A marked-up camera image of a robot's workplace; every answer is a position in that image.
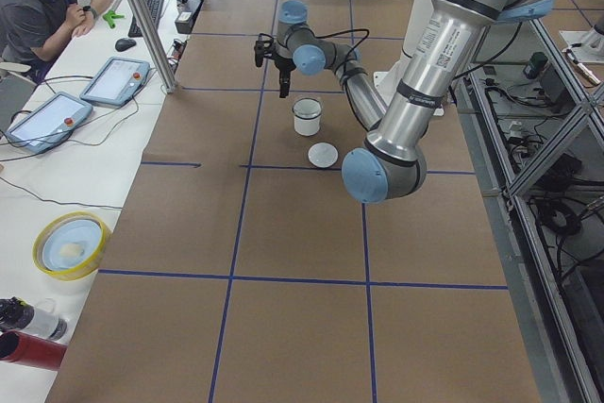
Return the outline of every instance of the robot arm label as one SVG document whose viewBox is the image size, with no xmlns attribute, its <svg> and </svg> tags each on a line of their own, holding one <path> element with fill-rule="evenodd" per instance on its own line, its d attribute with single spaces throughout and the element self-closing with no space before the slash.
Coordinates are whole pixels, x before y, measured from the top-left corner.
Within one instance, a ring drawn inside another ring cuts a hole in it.
<svg viewBox="0 0 604 403">
<path fill-rule="evenodd" d="M 426 59 L 428 65 L 451 72 L 454 69 L 453 63 L 461 57 L 471 36 L 467 29 L 454 25 L 446 28 L 439 21 L 430 19 L 415 52 Z"/>
<path fill-rule="evenodd" d="M 443 98 L 441 96 L 429 96 L 427 94 L 418 92 L 402 80 L 398 83 L 396 91 L 398 94 L 407 98 L 410 104 L 414 104 L 415 106 L 421 106 L 428 109 L 437 109 L 442 105 Z"/>
</svg>

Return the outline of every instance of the white desk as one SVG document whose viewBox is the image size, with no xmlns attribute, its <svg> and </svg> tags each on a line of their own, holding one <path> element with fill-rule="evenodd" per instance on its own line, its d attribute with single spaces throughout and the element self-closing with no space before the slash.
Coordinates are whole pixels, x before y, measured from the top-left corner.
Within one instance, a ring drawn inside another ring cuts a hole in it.
<svg viewBox="0 0 604 403">
<path fill-rule="evenodd" d="M 110 29 L 99 18 L 88 35 L 72 40 L 47 77 L 94 76 L 111 56 L 147 60 L 153 67 L 143 38 L 135 39 L 137 45 L 125 52 L 115 51 L 114 44 L 127 35 L 132 17 L 126 0 L 115 10 L 124 14 L 125 19 L 115 20 L 116 27 Z M 186 36 L 176 33 L 176 16 L 176 0 L 165 0 L 158 32 L 166 53 L 174 38 L 182 41 L 186 39 Z M 78 96 L 87 83 L 87 80 L 57 80 L 51 81 L 50 85 L 55 91 Z M 132 101 L 121 109 L 94 107 L 89 121 L 108 112 L 110 114 L 77 130 L 72 139 L 99 143 L 117 122 L 138 109 L 137 113 L 113 130 L 101 145 L 63 143 L 41 156 L 3 162 L 5 170 L 0 176 L 28 188 L 42 198 L 123 206 L 143 149 L 161 110 L 165 96 L 161 85 L 159 75 L 154 74 L 136 96 L 138 107 Z M 48 87 L 40 86 L 32 94 L 25 109 L 35 109 L 51 94 Z M 0 160 L 27 156 L 26 151 L 6 145 L 5 139 L 0 143 Z M 69 326 L 60 342 L 68 343 L 95 273 L 71 282 L 53 279 L 36 268 L 32 259 L 32 246 L 42 229 L 63 214 L 77 210 L 91 212 L 114 229 L 120 211 L 44 203 L 10 187 L 4 181 L 0 181 L 0 206 L 4 213 L 0 229 L 0 298 L 15 295 L 34 305 L 45 298 L 54 299 L 56 313 L 65 318 Z M 0 375 L 0 401 L 42 403 L 57 373 L 0 362 Z"/>
</svg>

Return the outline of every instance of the wristwatch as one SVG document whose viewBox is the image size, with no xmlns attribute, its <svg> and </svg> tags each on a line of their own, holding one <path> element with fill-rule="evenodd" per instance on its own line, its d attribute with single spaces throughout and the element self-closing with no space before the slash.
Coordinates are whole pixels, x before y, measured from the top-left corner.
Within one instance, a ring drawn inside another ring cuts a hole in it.
<svg viewBox="0 0 604 403">
<path fill-rule="evenodd" d="M 84 11 L 89 11 L 90 13 L 92 13 L 92 18 L 96 19 L 98 17 L 98 13 L 96 12 L 96 10 L 94 8 L 92 8 L 90 5 L 86 5 L 83 8 Z"/>
</svg>

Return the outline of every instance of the monitor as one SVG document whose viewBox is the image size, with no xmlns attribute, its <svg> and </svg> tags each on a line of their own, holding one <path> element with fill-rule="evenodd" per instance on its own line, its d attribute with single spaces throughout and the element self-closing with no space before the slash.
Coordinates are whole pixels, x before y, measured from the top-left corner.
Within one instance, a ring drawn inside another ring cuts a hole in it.
<svg viewBox="0 0 604 403">
<path fill-rule="evenodd" d="M 149 68 L 146 61 L 111 57 L 79 97 L 93 104 L 119 108 L 141 88 Z"/>
<path fill-rule="evenodd" d="M 7 139 L 34 153 L 65 141 L 92 112 L 86 101 L 57 92 L 7 131 Z"/>
</svg>

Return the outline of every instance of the water bottle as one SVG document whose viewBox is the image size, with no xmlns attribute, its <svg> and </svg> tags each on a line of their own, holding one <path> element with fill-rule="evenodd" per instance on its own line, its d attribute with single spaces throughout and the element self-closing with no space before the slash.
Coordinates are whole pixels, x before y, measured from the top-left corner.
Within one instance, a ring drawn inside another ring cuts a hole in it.
<svg viewBox="0 0 604 403">
<path fill-rule="evenodd" d="M 48 340 L 60 339 L 67 322 L 53 313 L 34 308 L 23 299 L 0 299 L 0 330 L 21 330 Z"/>
</svg>

